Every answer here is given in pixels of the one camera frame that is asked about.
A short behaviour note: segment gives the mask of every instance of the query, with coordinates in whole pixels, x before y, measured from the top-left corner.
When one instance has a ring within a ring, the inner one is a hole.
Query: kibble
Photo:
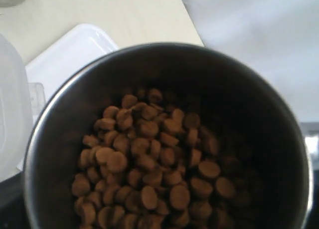
[[[71,185],[79,229],[255,228],[265,185],[243,137],[214,115],[201,125],[197,96],[133,91],[82,139]]]

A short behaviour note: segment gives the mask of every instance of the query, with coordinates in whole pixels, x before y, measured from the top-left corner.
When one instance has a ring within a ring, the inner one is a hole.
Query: white cloth
[[[205,46],[258,71],[319,121],[319,0],[183,0]]]

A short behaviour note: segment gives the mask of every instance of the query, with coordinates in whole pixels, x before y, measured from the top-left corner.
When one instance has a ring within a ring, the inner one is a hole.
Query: white tray
[[[46,101],[76,71],[118,47],[100,28],[79,24],[26,66],[33,121]],[[22,170],[23,160],[17,168]]]

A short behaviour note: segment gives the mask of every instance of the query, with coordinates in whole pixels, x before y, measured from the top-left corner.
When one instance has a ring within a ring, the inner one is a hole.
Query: white plastic container
[[[28,81],[23,62],[0,34],[0,182],[19,171],[32,130]]]

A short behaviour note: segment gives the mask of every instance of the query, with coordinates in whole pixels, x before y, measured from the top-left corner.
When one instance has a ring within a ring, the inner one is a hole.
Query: wooden table
[[[181,0],[26,0],[0,8],[0,33],[26,64],[79,23],[100,27],[120,48],[154,41],[202,45]]]

